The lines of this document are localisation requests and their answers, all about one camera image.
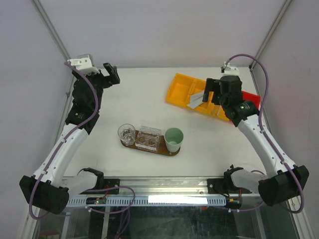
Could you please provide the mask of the white toothpaste tube black cap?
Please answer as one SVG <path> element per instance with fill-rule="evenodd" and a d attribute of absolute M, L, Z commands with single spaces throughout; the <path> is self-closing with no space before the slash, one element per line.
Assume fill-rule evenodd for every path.
<path fill-rule="evenodd" d="M 191 95 L 189 102 L 191 103 L 197 99 L 200 99 L 200 101 L 202 101 L 203 95 L 204 95 L 204 91 L 200 91 L 196 94 L 193 94 L 193 95 Z"/>

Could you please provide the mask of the clear glass tumbler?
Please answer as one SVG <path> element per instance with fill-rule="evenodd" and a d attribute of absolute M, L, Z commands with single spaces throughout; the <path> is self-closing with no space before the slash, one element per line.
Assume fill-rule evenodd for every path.
<path fill-rule="evenodd" d="M 118 129 L 118 136 L 124 145 L 133 145 L 136 140 L 136 129 L 131 124 L 123 124 Z"/>

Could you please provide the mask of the green plastic cup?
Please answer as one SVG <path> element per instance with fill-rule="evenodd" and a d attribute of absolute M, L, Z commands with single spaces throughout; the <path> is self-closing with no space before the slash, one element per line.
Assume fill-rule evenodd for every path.
<path fill-rule="evenodd" d="M 169 152 L 175 153 L 183 142 L 183 132 L 179 128 L 169 128 L 164 134 L 164 140 Z"/>

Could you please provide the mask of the clear glass holder block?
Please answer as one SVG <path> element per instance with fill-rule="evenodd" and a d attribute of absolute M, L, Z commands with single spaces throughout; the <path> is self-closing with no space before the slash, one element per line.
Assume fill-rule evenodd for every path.
<path fill-rule="evenodd" d="M 161 136 L 161 129 L 143 125 L 140 127 L 135 145 L 142 150 L 157 152 Z"/>

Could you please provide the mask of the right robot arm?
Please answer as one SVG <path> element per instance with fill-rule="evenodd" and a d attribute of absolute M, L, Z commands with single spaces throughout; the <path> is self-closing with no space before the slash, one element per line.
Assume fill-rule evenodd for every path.
<path fill-rule="evenodd" d="M 238 76 L 224 75 L 219 80 L 206 80 L 203 102 L 212 94 L 212 103 L 219 105 L 226 117 L 249 140 L 259 156 L 266 173 L 249 172 L 242 167 L 230 167 L 224 172 L 223 188 L 234 193 L 239 188 L 258 193 L 268 206 L 280 204 L 299 196 L 309 177 L 307 168 L 297 166 L 275 142 L 263 125 L 260 109 L 245 100 L 242 82 Z"/>

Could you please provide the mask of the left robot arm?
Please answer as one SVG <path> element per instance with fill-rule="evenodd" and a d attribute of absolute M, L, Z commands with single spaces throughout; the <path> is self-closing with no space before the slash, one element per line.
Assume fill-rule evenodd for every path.
<path fill-rule="evenodd" d="M 55 215 L 60 214 L 75 195 L 87 190 L 100 193 L 105 188 L 103 172 L 84 168 L 62 184 L 62 178 L 75 152 L 92 132 L 101 107 L 103 91 L 120 83 L 116 66 L 105 63 L 105 76 L 88 60 L 69 59 L 65 65 L 76 81 L 73 86 L 73 105 L 65 120 L 60 138 L 48 157 L 32 176 L 23 176 L 19 182 L 28 203 L 29 214 L 37 219 L 32 208 L 38 207 Z"/>

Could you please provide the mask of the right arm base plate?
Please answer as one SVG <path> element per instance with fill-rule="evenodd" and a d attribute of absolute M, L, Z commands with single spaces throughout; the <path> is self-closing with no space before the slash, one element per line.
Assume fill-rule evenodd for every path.
<path fill-rule="evenodd" d="M 227 184 L 224 178 L 208 178 L 207 191 L 208 194 L 220 194 L 229 197 L 230 194 L 239 194 L 240 190 Z"/>

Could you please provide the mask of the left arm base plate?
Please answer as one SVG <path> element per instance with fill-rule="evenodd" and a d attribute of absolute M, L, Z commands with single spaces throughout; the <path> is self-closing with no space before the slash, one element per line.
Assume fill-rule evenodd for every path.
<path fill-rule="evenodd" d="M 119 178 L 104 178 L 104 183 L 101 188 L 94 188 L 92 192 L 82 192 L 81 194 L 89 194 L 89 195 L 98 195 L 98 194 L 107 194 L 107 195 L 118 195 L 120 189 L 113 189 L 110 191 L 97 191 L 97 189 L 109 189 L 113 187 L 120 186 L 120 179 Z"/>

